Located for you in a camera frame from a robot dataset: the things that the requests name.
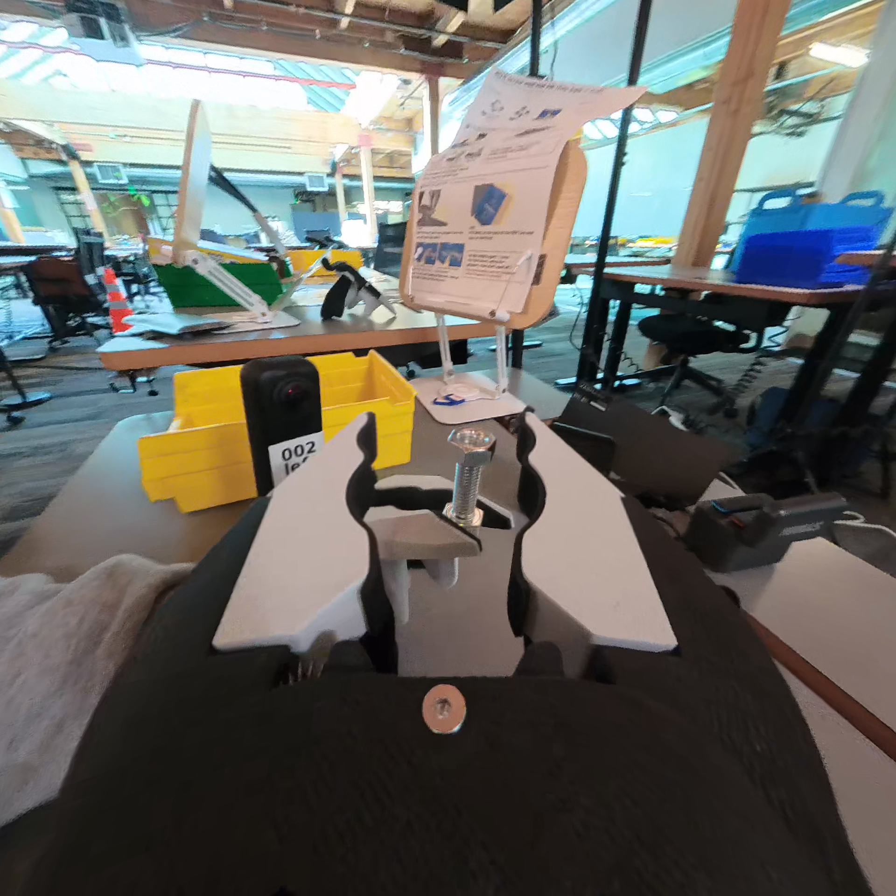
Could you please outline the orange traffic cone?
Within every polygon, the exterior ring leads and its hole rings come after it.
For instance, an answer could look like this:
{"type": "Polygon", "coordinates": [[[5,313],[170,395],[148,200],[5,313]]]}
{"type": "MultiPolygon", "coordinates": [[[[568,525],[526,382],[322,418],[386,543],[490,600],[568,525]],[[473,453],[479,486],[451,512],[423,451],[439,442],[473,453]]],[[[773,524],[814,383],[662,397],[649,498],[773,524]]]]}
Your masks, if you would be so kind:
{"type": "Polygon", "coordinates": [[[133,308],[124,285],[112,267],[104,266],[99,271],[106,291],[111,332],[114,336],[125,335],[133,329],[133,325],[129,322],[133,308]]]}

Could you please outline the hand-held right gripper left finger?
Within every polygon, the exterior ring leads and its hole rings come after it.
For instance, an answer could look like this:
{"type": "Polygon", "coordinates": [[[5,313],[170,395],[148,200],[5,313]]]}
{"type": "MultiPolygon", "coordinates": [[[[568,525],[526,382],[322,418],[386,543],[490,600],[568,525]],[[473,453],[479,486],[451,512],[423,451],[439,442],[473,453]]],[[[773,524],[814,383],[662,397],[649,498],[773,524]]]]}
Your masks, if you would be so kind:
{"type": "Polygon", "coordinates": [[[362,412],[274,487],[215,650],[286,647],[309,657],[325,644],[357,641],[376,671],[397,672],[395,613],[364,520],[376,497],[376,435],[374,413],[362,412]]]}

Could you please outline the spare black white gripper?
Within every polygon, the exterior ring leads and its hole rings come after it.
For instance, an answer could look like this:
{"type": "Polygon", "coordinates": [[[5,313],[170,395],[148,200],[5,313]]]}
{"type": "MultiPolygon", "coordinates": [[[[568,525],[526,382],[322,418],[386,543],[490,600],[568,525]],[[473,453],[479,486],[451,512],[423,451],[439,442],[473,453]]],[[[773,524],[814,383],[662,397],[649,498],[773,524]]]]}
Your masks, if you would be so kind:
{"type": "Polygon", "coordinates": [[[367,317],[370,317],[377,308],[384,308],[391,317],[397,317],[394,302],[359,269],[346,262],[334,262],[327,256],[320,262],[327,272],[339,275],[323,299],[321,306],[323,321],[341,319],[346,311],[357,308],[358,305],[364,306],[363,313],[367,317]]]}

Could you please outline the wooden edged desk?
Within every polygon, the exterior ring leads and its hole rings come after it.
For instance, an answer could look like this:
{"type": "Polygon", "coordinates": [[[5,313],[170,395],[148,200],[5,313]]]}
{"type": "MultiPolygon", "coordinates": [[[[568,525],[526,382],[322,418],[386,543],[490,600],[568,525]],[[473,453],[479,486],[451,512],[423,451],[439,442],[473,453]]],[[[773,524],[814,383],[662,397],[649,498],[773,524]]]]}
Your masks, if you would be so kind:
{"type": "Polygon", "coordinates": [[[313,305],[289,305],[282,311],[293,324],[261,330],[222,330],[185,337],[121,335],[104,343],[98,359],[106,371],[123,375],[167,366],[215,366],[261,357],[313,356],[339,352],[367,352],[438,342],[435,314],[393,303],[394,313],[378,307],[371,315],[364,305],[342,317],[321,317],[323,287],[315,290],[313,305]]]}

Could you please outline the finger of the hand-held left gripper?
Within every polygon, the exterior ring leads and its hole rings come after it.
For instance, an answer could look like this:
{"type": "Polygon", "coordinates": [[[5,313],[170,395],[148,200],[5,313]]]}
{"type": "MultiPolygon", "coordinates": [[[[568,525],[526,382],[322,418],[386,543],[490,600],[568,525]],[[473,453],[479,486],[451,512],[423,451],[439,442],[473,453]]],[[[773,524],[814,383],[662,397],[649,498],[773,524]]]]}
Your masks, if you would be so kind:
{"type": "Polygon", "coordinates": [[[423,566],[431,581],[453,588],[460,561],[482,552],[478,537],[431,510],[404,511],[375,507],[365,515],[375,535],[385,592],[397,623],[407,623],[410,613],[410,564],[423,566]]]}
{"type": "MultiPolygon", "coordinates": [[[[437,475],[393,475],[379,479],[375,485],[373,506],[389,507],[398,511],[431,511],[445,515],[453,508],[454,483],[437,475]]],[[[485,529],[511,531],[512,513],[499,504],[479,496],[476,509],[481,521],[476,526],[485,529]]]]}

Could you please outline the green plastic bin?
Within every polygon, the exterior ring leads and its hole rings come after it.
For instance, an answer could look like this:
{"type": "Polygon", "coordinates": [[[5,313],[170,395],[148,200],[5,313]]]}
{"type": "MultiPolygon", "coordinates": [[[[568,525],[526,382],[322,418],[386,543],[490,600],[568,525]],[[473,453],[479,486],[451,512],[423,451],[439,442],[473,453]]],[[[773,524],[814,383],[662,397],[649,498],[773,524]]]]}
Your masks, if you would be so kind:
{"type": "MultiPolygon", "coordinates": [[[[196,253],[218,263],[223,270],[251,289],[267,306],[274,305],[285,291],[275,267],[261,255],[206,252],[196,253]]],[[[189,264],[152,263],[157,279],[165,290],[171,305],[184,308],[238,308],[238,302],[216,284],[200,275],[189,264]]]]}

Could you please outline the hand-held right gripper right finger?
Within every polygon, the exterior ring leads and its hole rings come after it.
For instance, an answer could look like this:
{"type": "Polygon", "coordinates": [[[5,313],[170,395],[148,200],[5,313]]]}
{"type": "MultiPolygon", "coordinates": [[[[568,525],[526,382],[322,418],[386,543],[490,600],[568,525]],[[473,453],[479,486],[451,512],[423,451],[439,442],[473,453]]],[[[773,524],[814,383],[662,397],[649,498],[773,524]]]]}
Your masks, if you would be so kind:
{"type": "Polygon", "coordinates": [[[674,651],[622,493],[534,413],[519,416],[516,457],[512,632],[556,647],[568,678],[584,678],[605,648],[674,651]]]}

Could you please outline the white board on stand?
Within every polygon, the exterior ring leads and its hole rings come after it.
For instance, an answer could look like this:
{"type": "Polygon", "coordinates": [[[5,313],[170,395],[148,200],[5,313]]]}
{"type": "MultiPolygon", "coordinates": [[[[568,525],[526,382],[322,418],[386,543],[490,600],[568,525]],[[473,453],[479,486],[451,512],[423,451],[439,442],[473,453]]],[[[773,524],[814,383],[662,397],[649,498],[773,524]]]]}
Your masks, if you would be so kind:
{"type": "Polygon", "coordinates": [[[151,265],[171,262],[178,266],[189,264],[200,275],[233,297],[238,302],[238,308],[172,307],[171,312],[133,313],[129,320],[133,329],[125,335],[157,333],[179,336],[189,332],[222,330],[237,332],[293,324],[289,317],[283,317],[281,313],[292,304],[293,295],[303,277],[292,275],[286,259],[287,248],[268,218],[212,164],[211,145],[206,109],[200,100],[195,99],[192,101],[186,126],[185,152],[178,186],[173,237],[150,238],[148,252],[151,265]],[[237,249],[228,244],[214,243],[202,238],[203,212],[209,185],[214,185],[228,196],[235,198],[252,213],[258,228],[271,243],[272,253],[263,252],[263,249],[237,249]],[[218,263],[196,253],[196,249],[206,252],[245,254],[255,258],[264,255],[277,270],[285,291],[280,299],[269,307],[251,289],[223,270],[218,263]]]}

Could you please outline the wooden clipboard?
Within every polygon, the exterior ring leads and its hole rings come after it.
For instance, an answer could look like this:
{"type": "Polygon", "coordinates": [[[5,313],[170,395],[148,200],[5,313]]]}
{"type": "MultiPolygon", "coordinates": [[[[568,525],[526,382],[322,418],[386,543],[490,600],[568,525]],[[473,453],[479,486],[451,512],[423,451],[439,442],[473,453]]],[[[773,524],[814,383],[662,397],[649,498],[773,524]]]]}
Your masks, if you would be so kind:
{"type": "Polygon", "coordinates": [[[402,302],[416,311],[431,311],[448,316],[483,322],[508,330],[526,330],[542,322],[554,302],[581,196],[585,187],[588,163],[579,143],[580,134],[568,140],[560,154],[546,212],[545,233],[538,253],[523,260],[520,268],[530,264],[532,282],[525,304],[518,312],[508,306],[509,282],[500,281],[481,291],[477,300],[424,298],[420,278],[412,272],[412,251],[409,242],[403,250],[399,295],[402,302]]]}

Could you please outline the yellow plastic bin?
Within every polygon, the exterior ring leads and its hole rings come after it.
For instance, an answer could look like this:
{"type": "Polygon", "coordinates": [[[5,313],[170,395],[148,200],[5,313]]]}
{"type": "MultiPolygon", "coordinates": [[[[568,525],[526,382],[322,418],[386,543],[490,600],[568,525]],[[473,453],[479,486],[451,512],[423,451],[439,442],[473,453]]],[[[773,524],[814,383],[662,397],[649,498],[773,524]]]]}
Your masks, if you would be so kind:
{"type": "Polygon", "coordinates": [[[320,263],[320,259],[326,257],[332,264],[337,262],[347,263],[355,269],[364,266],[362,252],[346,248],[292,248],[287,249],[286,259],[293,276],[299,277],[311,272],[312,279],[325,279],[330,276],[320,263]]]}
{"type": "MultiPolygon", "coordinates": [[[[374,469],[410,461],[416,392],[376,351],[310,359],[320,376],[322,428],[287,439],[277,436],[265,459],[278,485],[317,456],[347,424],[365,411],[376,418],[374,469]]],[[[243,367],[178,373],[174,416],[168,429],[137,443],[140,481],[151,502],[171,500],[182,513],[256,497],[249,431],[240,374],[243,367]]]]}

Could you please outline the wooden support post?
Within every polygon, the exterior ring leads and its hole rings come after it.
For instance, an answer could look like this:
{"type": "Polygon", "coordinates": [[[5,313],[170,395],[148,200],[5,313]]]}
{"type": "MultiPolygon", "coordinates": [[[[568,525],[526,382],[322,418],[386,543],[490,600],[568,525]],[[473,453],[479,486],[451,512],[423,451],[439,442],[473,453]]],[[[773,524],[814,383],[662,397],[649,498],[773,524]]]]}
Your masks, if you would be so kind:
{"type": "Polygon", "coordinates": [[[736,7],[674,256],[679,266],[711,265],[790,5],[741,1],[736,7]]]}

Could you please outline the blue handled basket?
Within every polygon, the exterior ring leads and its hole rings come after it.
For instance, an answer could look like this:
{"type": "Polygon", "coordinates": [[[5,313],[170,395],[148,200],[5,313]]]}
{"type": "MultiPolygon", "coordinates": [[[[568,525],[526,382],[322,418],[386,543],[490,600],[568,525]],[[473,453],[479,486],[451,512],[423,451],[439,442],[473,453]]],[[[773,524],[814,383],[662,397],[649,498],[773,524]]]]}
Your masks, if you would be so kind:
{"type": "Polygon", "coordinates": [[[735,249],[738,260],[753,236],[796,230],[865,229],[861,249],[874,249],[890,222],[893,208],[884,204],[884,194],[869,190],[848,194],[836,203],[809,202],[795,188],[771,191],[759,200],[745,220],[735,249]]]}

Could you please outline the long wooden desk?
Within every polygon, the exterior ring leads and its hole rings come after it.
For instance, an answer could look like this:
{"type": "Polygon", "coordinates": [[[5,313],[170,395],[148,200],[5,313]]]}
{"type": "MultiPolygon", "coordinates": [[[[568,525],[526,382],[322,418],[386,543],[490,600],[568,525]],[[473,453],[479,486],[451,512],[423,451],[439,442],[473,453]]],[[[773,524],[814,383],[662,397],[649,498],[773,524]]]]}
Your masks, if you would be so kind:
{"type": "MultiPolygon", "coordinates": [[[[619,374],[619,365],[632,307],[636,305],[658,308],[663,314],[697,317],[728,330],[747,331],[750,345],[745,353],[738,354],[760,354],[766,331],[782,326],[790,308],[824,309],[827,321],[771,420],[763,447],[767,452],[794,453],[799,446],[812,444],[818,452],[848,454],[854,450],[853,445],[870,445],[888,428],[883,418],[869,414],[869,408],[894,360],[894,343],[879,346],[835,417],[819,427],[810,425],[809,419],[858,319],[870,306],[894,297],[894,280],[887,279],[889,270],[887,262],[881,273],[873,270],[864,285],[803,289],[738,284],[729,272],[710,269],[656,264],[610,266],[602,288],[602,297],[609,300],[609,322],[599,379],[593,385],[576,386],[575,380],[558,380],[556,385],[611,393],[627,379],[628,375],[619,374]]],[[[633,376],[653,380],[672,373],[672,366],[661,365],[637,370],[633,376]]]]}

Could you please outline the black stand pole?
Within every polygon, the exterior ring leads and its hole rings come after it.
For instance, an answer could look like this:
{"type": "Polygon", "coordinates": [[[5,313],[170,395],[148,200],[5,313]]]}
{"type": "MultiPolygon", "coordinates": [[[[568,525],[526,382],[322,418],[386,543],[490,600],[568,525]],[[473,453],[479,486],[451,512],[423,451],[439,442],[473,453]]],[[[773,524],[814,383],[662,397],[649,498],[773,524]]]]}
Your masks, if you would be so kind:
{"type": "MultiPolygon", "coordinates": [[[[626,86],[639,83],[644,61],[644,50],[651,19],[652,1],[641,1],[638,5],[630,64],[626,86]]],[[[600,360],[609,322],[609,300],[602,297],[604,274],[609,259],[609,245],[615,218],[617,196],[622,177],[629,127],[633,123],[635,100],[631,100],[621,115],[620,133],[616,138],[616,149],[611,168],[611,176],[604,209],[603,226],[600,233],[596,262],[593,268],[591,291],[587,314],[581,335],[581,347],[576,370],[575,385],[593,385],[599,379],[600,360]]]]}

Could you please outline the white clipboard stand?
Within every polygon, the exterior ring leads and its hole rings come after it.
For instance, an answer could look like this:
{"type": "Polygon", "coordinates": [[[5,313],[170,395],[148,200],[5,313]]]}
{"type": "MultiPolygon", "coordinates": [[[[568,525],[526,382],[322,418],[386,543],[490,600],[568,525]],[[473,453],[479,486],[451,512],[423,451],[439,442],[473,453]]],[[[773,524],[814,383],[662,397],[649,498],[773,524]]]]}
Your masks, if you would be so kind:
{"type": "Polygon", "coordinates": [[[496,327],[497,372],[493,378],[459,373],[451,358],[445,315],[435,314],[441,375],[412,381],[418,403],[435,422],[458,426],[496,420],[520,413],[524,403],[509,390],[507,335],[504,326],[496,327]]]}

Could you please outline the printed instruction sheet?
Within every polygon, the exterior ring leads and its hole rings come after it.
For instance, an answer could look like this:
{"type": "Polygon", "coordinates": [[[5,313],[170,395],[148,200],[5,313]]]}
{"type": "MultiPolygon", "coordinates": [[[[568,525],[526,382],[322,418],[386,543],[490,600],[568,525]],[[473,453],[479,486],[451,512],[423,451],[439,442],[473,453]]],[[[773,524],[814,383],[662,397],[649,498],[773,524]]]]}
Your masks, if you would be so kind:
{"type": "Polygon", "coordinates": [[[454,142],[415,185],[401,297],[473,319],[503,322],[522,312],[566,145],[644,92],[489,72],[454,142]]]}

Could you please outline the silver hex bolt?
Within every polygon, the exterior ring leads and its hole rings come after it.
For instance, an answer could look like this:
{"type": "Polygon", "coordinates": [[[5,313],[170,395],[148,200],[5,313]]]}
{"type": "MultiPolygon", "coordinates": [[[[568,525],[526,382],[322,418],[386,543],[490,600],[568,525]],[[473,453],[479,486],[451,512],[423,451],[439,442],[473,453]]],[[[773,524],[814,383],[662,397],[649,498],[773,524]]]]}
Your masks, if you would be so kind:
{"type": "Polygon", "coordinates": [[[496,436],[476,425],[455,428],[447,439],[457,453],[451,504],[461,515],[469,515],[477,507],[479,487],[485,468],[492,462],[497,448],[496,436]]]}

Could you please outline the dark grey charger box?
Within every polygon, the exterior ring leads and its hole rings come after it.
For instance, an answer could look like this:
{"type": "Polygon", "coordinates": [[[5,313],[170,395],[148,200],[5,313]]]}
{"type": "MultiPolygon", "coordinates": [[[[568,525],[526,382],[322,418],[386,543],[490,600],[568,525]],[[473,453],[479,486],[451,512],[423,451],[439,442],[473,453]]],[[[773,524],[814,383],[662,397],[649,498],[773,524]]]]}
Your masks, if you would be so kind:
{"type": "Polygon", "coordinates": [[[837,493],[705,500],[694,507],[683,543],[713,573],[744,572],[776,565],[791,545],[822,536],[848,509],[837,493]]]}

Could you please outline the blue plastic bin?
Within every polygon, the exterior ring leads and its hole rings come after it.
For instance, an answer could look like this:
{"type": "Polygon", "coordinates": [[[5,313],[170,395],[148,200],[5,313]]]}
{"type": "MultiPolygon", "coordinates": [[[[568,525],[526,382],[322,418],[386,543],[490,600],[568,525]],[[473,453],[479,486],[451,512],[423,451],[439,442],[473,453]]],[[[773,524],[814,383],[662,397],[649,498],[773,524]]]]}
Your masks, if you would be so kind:
{"type": "Polygon", "coordinates": [[[864,285],[870,273],[862,265],[840,263],[849,252],[875,250],[872,227],[838,227],[755,234],[735,263],[738,284],[829,289],[864,285]]]}

